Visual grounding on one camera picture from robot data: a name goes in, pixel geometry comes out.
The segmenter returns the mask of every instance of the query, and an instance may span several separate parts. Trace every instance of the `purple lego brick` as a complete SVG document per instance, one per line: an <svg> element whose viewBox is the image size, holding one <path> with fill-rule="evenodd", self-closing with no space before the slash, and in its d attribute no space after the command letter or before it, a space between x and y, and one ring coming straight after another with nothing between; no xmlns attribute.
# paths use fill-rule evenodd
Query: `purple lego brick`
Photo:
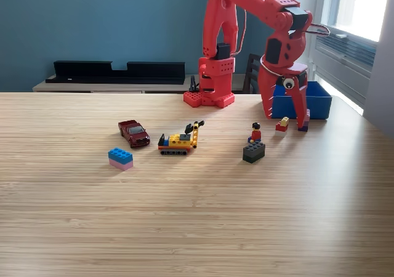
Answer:
<svg viewBox="0 0 394 277"><path fill-rule="evenodd" d="M126 171L130 168L133 167L133 161L130 161L129 163L126 164L121 164L119 162L116 162L115 160L109 159L110 160L110 165L112 165L113 167L116 167L118 169L121 169L122 171Z"/></svg>
<svg viewBox="0 0 394 277"><path fill-rule="evenodd" d="M308 131L308 126L303 126L303 127L301 127L301 128L298 128L298 131L307 132L307 131Z"/></svg>

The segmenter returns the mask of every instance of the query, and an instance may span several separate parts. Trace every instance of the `black chair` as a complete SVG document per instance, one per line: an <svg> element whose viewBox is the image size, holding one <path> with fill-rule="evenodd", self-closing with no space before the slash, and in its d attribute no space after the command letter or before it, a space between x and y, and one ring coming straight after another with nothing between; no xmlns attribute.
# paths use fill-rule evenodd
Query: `black chair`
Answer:
<svg viewBox="0 0 394 277"><path fill-rule="evenodd" d="M245 72L244 87L242 89L243 94L259 94L259 84L257 78L259 77L261 56L256 54L250 54L249 60L247 61L247 67Z"/></svg>

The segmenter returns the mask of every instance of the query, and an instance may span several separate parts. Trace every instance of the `cable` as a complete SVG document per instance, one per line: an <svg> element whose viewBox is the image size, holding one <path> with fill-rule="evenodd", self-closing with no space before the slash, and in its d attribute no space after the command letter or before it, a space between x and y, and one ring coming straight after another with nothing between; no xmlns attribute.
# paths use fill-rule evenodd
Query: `cable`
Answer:
<svg viewBox="0 0 394 277"><path fill-rule="evenodd" d="M239 43L239 47L238 47L238 51L236 51L235 53L231 54L232 57L238 55L241 50L242 50L242 45L244 43L244 38L245 38L245 32L246 32L246 10L245 11L245 19L244 19L244 30L242 31L242 36L241 36L241 41Z"/></svg>
<svg viewBox="0 0 394 277"><path fill-rule="evenodd" d="M323 28L323 29L325 30L325 32L320 32L320 31L308 31L308 30L305 31L305 32L308 33L308 34L315 34L315 35L318 35L318 36L330 36L330 34L331 34L329 28L327 28L326 26L319 25L319 24L317 24L317 23L311 23L310 25L311 25L311 26L315 26L315 27L317 27L317 28Z"/></svg>
<svg viewBox="0 0 394 277"><path fill-rule="evenodd" d="M261 59L260 59L260 64L263 66L263 68L266 69L266 70L267 70L268 72L270 72L271 74L277 76L277 77L283 77L283 75L280 75L280 74L278 74L278 73L275 73L274 71L271 71L270 69L268 69L268 68L263 64L264 55L265 55L265 54L263 54L263 56L262 56Z"/></svg>

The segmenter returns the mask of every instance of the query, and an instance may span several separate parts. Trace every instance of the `red minifigure torso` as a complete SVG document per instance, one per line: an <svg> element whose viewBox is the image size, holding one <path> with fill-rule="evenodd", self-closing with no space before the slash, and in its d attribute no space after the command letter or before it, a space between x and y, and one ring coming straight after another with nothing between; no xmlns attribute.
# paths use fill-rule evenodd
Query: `red minifigure torso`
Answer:
<svg viewBox="0 0 394 277"><path fill-rule="evenodd" d="M261 131L259 131L259 130L252 131L252 139L253 140L261 140Z"/></svg>

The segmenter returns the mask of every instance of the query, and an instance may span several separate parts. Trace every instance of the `toy car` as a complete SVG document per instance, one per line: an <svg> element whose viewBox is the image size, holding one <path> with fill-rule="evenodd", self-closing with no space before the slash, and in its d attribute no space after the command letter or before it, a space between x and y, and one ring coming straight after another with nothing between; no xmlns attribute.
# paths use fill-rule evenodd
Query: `toy car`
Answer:
<svg viewBox="0 0 394 277"><path fill-rule="evenodd" d="M118 123L121 135L129 142L131 148L150 144L150 137L136 120Z"/></svg>

